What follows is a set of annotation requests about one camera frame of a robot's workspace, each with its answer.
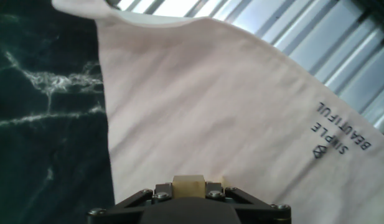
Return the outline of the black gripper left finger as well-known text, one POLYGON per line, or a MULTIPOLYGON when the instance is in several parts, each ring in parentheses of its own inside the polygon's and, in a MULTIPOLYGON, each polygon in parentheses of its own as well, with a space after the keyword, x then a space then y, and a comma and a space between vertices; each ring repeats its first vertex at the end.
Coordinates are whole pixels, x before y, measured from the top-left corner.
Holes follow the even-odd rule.
POLYGON ((151 205, 173 199, 171 183, 142 189, 111 208, 93 208, 87 212, 87 224, 137 224, 151 205))

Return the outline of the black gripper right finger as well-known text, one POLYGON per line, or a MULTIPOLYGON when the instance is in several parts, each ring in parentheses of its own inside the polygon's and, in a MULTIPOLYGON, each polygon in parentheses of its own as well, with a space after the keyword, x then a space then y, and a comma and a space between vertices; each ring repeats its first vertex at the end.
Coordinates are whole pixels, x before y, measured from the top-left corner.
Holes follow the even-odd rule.
POLYGON ((245 191, 219 182, 205 184, 206 199, 231 206, 241 223, 292 224, 291 206, 268 204, 245 191))

